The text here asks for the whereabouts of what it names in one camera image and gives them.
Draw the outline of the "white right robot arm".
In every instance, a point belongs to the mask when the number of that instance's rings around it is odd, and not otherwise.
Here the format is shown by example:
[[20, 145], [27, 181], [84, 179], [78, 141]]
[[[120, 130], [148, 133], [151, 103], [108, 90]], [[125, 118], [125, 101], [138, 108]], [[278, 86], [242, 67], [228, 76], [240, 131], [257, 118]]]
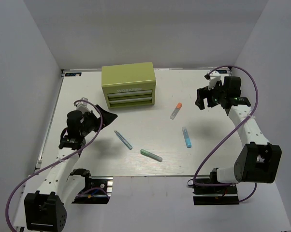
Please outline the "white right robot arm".
[[242, 151], [235, 163], [228, 168], [215, 168], [209, 180], [210, 189], [219, 193], [227, 184], [240, 182], [273, 183], [278, 170], [282, 150], [273, 145], [261, 132], [256, 120], [251, 116], [250, 101], [241, 96], [241, 79], [220, 74], [208, 75], [208, 86], [197, 90], [195, 104], [203, 110], [204, 99], [208, 107], [220, 105], [234, 123], [242, 143]]

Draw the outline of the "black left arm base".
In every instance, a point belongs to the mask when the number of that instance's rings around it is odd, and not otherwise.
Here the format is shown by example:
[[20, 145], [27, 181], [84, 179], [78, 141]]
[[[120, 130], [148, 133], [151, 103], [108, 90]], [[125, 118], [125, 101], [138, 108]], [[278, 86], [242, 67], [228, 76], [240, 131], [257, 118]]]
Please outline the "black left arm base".
[[74, 169], [70, 176], [82, 177], [82, 189], [73, 204], [108, 204], [112, 194], [113, 177], [94, 177], [87, 169]]

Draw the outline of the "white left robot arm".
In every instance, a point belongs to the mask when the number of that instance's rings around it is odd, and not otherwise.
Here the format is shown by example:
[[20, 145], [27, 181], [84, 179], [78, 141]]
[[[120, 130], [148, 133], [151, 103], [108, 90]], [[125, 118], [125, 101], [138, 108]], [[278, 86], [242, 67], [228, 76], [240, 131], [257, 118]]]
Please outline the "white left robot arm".
[[99, 117], [83, 102], [67, 114], [67, 127], [60, 136], [57, 164], [51, 167], [38, 189], [25, 196], [28, 230], [61, 232], [67, 222], [69, 204], [96, 190], [106, 194], [101, 185], [93, 185], [89, 170], [74, 168], [86, 146], [86, 136], [91, 132], [99, 133], [117, 118], [116, 114], [103, 110], [99, 105], [95, 105], [95, 109]]

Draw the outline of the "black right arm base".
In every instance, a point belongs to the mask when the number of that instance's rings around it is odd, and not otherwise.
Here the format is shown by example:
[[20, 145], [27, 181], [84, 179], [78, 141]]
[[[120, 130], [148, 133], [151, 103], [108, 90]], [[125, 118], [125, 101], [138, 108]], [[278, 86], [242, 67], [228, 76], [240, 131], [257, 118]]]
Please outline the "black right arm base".
[[193, 179], [187, 185], [193, 189], [193, 204], [196, 206], [239, 204], [236, 186], [202, 187], [195, 185]]

